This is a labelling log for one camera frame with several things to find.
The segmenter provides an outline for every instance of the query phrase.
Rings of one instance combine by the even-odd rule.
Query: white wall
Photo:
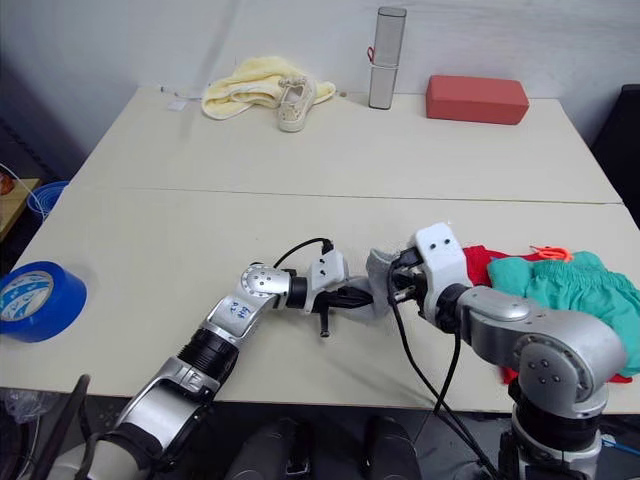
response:
[[[638,0],[0,0],[3,78],[38,105],[21,111],[5,94],[1,112],[50,114],[80,152],[47,140],[72,172],[137,85],[200,92],[249,56],[278,54],[367,91],[380,4],[409,12],[399,92],[424,92],[435,73],[516,78],[531,97],[560,98],[590,140],[620,86],[640,83]]]

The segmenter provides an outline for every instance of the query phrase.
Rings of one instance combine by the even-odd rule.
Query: red box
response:
[[[528,108],[527,95],[516,80],[451,75],[429,79],[429,118],[516,125]]]

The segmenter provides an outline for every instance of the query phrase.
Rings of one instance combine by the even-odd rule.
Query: yellow towel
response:
[[[202,111],[216,120],[226,120],[253,105],[278,108],[283,88],[282,77],[302,76],[304,72],[280,57],[258,57],[245,60],[228,78],[210,85],[202,96]],[[314,105],[336,93],[331,82],[316,83]]]

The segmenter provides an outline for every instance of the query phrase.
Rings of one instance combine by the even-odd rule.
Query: floor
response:
[[[87,406],[92,428],[111,428],[126,401],[122,398],[89,397]],[[43,417],[36,458],[63,403],[59,401],[56,408]],[[224,402],[215,404],[213,415],[195,434],[177,469],[171,473],[156,474],[155,478],[223,479],[243,442],[253,432],[271,420],[287,416],[308,422],[314,429],[314,478],[359,479],[362,478],[359,463],[363,430],[366,421],[373,415],[393,417],[405,427],[414,440],[423,479],[466,478],[461,475],[473,463],[473,454],[435,417],[431,417],[421,431],[426,418],[423,411]],[[500,434],[509,427],[509,417],[466,414],[463,419],[485,452],[497,463]],[[640,416],[606,417],[602,429],[613,433],[618,442],[640,449]],[[64,449],[81,442],[80,428],[74,422]],[[628,480],[634,477],[640,477],[640,456],[612,448],[603,450],[598,479]]]

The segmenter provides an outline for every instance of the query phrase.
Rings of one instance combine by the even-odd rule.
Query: orange clip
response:
[[[564,263],[573,260],[573,255],[566,248],[562,247],[534,247],[530,245],[538,255],[546,260],[562,260]]]

